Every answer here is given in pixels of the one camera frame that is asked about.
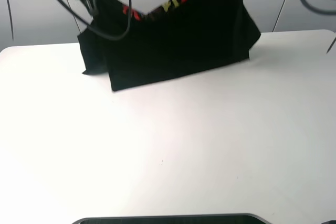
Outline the black table edge cutout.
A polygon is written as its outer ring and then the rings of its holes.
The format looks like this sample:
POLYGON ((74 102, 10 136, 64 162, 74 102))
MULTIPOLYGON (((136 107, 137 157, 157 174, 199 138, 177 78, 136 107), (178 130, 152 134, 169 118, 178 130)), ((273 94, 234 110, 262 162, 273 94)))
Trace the black table edge cutout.
POLYGON ((138 216, 83 218, 74 223, 111 224, 219 224, 219 223, 269 223, 251 214, 183 215, 183 216, 138 216))

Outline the black printed t-shirt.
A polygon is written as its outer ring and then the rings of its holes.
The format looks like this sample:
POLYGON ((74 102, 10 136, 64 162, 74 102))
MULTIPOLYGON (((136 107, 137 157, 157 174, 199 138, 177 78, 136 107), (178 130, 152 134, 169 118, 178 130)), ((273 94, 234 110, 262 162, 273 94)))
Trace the black printed t-shirt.
POLYGON ((85 74, 107 73, 113 91, 180 78, 249 58, 260 31, 243 0, 168 0, 143 14, 118 0, 98 0, 92 25, 79 36, 85 74))

